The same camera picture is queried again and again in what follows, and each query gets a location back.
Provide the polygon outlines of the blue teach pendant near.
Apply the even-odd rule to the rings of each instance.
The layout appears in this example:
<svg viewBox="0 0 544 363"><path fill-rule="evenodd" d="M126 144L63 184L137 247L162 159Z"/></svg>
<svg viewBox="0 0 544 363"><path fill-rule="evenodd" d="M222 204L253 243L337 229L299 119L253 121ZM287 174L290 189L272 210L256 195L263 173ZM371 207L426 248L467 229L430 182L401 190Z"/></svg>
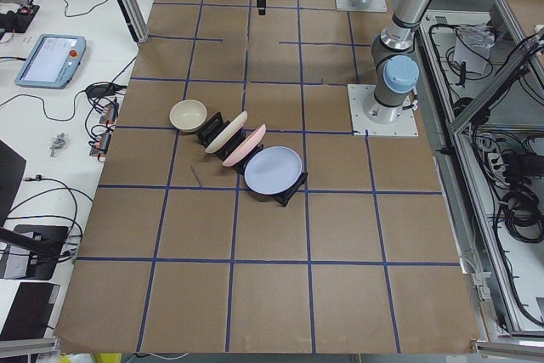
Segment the blue teach pendant near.
<svg viewBox="0 0 544 363"><path fill-rule="evenodd" d="M85 37L42 34L14 83L23 88L62 89L72 80L87 48Z"/></svg>

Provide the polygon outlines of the cream plate in rack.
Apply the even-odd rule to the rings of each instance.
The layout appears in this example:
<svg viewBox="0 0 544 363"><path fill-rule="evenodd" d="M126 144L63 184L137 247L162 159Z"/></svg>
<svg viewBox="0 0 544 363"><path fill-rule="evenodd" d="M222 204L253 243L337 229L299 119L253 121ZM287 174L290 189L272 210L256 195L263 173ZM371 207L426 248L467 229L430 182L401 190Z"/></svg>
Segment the cream plate in rack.
<svg viewBox="0 0 544 363"><path fill-rule="evenodd" d="M224 130L222 130L205 149L207 154L220 150L245 124L247 112L241 112Z"/></svg>

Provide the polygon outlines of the cream bowl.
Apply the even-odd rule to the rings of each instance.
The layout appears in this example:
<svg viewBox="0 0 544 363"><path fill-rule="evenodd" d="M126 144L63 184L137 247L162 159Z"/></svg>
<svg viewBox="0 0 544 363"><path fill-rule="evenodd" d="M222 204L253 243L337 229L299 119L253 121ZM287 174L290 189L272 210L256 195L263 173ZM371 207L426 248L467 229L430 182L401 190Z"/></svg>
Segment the cream bowl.
<svg viewBox="0 0 544 363"><path fill-rule="evenodd" d="M207 120L207 108L199 100L182 100L170 110L169 120L178 130L184 133L194 133Z"/></svg>

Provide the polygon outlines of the black dish rack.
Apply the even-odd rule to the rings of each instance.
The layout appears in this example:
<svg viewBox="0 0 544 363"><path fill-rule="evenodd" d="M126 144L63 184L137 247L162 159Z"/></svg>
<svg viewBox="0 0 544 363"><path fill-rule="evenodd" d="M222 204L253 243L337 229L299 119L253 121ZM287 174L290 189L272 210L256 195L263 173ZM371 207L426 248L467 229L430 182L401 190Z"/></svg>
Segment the black dish rack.
<svg viewBox="0 0 544 363"><path fill-rule="evenodd" d="M204 124L198 129L196 135L199 140L199 143L206 149L210 143L213 141L213 139L222 131L224 130L232 121L225 121L222 117L222 115L218 112L214 114L207 122L204 122ZM251 133L247 134L243 132L242 128L235 133L235 135L217 152L211 154L215 155L218 159L223 162L224 159L226 159L230 153ZM260 143L253 149L251 152L240 162L235 164L233 168L238 174L240 174L244 179L244 171L246 168L247 163L260 151L263 149L269 148L265 147L262 144L263 139L260 141ZM305 172L302 169L302 174L299 176L298 180L294 183L294 185L287 190L273 194L273 195L265 195L265 196L271 196L274 198L280 205L285 207L288 202L292 199L294 194L303 186L303 184L306 182L308 177L308 173Z"/></svg>

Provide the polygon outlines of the blue plate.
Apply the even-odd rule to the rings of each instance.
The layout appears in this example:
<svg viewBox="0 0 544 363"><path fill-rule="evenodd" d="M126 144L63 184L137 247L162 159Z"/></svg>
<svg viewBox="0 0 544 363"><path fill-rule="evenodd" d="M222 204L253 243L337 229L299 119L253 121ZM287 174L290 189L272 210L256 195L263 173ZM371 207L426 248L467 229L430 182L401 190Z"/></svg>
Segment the blue plate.
<svg viewBox="0 0 544 363"><path fill-rule="evenodd" d="M244 179L250 190L263 195L281 193L302 174L300 155L285 146L272 146L257 153L246 165Z"/></svg>

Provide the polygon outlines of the pink plate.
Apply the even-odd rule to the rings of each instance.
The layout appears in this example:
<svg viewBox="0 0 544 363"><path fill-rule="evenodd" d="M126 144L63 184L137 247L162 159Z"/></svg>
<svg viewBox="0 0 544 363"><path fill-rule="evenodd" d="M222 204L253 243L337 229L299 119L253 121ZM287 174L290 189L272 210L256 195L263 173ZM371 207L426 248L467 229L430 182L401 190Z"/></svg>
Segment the pink plate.
<svg viewBox="0 0 544 363"><path fill-rule="evenodd" d="M233 167L235 164L244 159L263 139L267 127L262 124L256 128L249 136L247 136L231 153L223 160L224 167Z"/></svg>

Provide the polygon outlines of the black electronics box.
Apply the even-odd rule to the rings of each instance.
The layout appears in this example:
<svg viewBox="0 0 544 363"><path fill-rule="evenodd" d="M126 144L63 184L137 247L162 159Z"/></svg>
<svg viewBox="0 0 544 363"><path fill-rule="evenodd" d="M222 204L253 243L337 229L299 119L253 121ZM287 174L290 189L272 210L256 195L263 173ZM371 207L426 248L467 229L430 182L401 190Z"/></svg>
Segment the black electronics box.
<svg viewBox="0 0 544 363"><path fill-rule="evenodd" d="M7 32L25 33L36 17L39 5L20 6L16 12L1 14L0 26Z"/></svg>

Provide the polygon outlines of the black monitor stand base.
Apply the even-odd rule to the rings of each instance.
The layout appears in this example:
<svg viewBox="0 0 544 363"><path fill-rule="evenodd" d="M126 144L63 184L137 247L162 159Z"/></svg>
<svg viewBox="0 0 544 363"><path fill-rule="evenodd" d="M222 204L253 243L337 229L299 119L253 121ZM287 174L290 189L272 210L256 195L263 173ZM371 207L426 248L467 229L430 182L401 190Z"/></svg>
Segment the black monitor stand base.
<svg viewBox="0 0 544 363"><path fill-rule="evenodd" d="M50 280L67 236L66 226L19 224L14 231L1 228L1 242L8 245L1 257L1 277Z"/></svg>

